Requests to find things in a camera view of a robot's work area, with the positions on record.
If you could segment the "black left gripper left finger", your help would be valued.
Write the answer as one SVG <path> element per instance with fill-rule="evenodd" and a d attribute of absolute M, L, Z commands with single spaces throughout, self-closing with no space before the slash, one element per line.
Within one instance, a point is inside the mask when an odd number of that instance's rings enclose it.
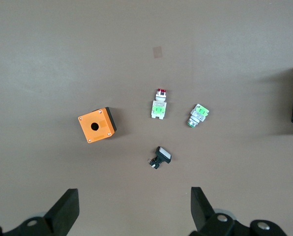
<path fill-rule="evenodd" d="M 68 189 L 42 217 L 32 217 L 0 236 L 67 236 L 80 213 L 78 189 Z"/>

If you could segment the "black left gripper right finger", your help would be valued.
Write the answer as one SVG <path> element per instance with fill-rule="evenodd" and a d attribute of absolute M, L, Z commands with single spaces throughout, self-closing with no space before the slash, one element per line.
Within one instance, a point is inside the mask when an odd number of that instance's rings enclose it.
<path fill-rule="evenodd" d="M 200 187 L 191 188 L 191 214 L 197 229 L 189 236 L 287 236 L 271 221 L 254 220 L 247 227 L 225 213 L 216 213 Z"/>

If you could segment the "red push button switch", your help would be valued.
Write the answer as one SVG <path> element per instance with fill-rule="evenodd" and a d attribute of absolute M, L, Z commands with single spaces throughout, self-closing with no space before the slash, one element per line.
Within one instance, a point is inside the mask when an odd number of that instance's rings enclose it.
<path fill-rule="evenodd" d="M 155 99 L 152 102 L 151 117 L 163 120 L 166 113 L 166 90 L 158 88 L 156 91 Z"/>

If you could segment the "black square white-faced button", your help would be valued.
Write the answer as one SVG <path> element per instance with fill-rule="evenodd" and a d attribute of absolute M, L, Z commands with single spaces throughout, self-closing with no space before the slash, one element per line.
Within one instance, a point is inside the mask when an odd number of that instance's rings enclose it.
<path fill-rule="evenodd" d="M 172 155 L 161 146 L 157 147 L 155 154 L 153 159 L 148 160 L 149 165 L 154 169 L 158 169 L 163 162 L 169 164 L 172 160 Z"/>

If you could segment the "translucent tape patch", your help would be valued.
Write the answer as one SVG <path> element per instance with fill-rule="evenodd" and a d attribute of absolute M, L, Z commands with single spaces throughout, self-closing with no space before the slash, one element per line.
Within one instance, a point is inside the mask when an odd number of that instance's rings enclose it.
<path fill-rule="evenodd" d="M 153 51 L 153 56 L 155 59 L 161 58 L 163 56 L 161 46 L 153 47 L 152 51 Z"/>

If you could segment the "green push button switch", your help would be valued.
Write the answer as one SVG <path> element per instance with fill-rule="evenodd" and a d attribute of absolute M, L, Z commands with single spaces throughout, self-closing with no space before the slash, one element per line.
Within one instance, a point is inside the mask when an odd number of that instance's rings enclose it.
<path fill-rule="evenodd" d="M 204 122 L 206 117 L 209 114 L 209 110 L 202 106 L 201 104 L 196 104 L 196 106 L 190 112 L 190 118 L 187 121 L 187 124 L 195 128 L 200 122 Z"/>

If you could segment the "orange button enclosure box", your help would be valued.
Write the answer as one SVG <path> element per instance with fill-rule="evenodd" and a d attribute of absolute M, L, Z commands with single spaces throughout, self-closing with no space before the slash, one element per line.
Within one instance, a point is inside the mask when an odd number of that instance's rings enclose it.
<path fill-rule="evenodd" d="M 117 130 L 109 107 L 81 115 L 78 121 L 89 144 L 109 138 Z"/>

